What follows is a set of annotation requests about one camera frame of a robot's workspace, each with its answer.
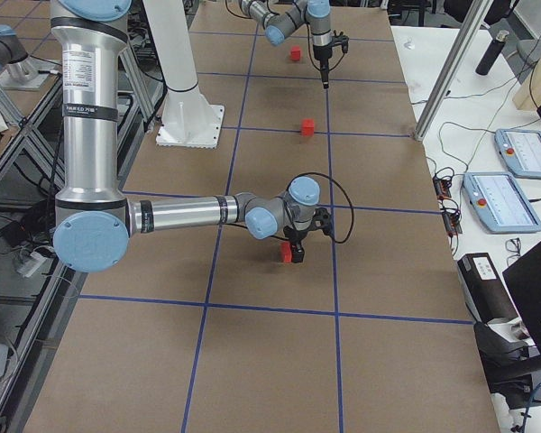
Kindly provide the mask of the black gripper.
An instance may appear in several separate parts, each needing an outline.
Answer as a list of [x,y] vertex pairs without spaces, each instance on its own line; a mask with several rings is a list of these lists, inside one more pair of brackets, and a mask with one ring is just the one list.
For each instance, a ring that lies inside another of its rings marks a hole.
[[332,44],[313,45],[313,54],[316,61],[320,63],[320,75],[323,89],[329,89],[329,60],[333,56]]
[[306,228],[297,229],[292,226],[284,227],[284,235],[290,242],[291,262],[302,263],[305,257],[305,250],[302,246],[302,241],[307,237],[307,234],[316,231],[318,227],[312,223]]

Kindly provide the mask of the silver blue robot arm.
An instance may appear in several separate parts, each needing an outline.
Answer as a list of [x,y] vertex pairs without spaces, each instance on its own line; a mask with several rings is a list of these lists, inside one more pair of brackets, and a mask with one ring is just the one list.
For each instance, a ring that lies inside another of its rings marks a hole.
[[318,70],[323,88],[329,88],[329,61],[335,46],[329,1],[294,1],[290,9],[284,13],[272,12],[265,1],[238,1],[238,5],[245,17],[262,26],[267,40],[273,46],[281,45],[296,30],[307,25],[313,55],[319,62]]
[[[315,180],[297,176],[270,199],[231,196],[130,201],[117,181],[118,59],[129,37],[127,1],[54,1],[50,27],[62,48],[65,183],[57,194],[53,246],[78,272],[101,272],[124,256],[131,237],[157,230],[245,223],[264,239],[283,233],[294,262],[325,214]],[[225,110],[202,95],[180,1],[144,5],[165,80],[158,143],[213,148]]]

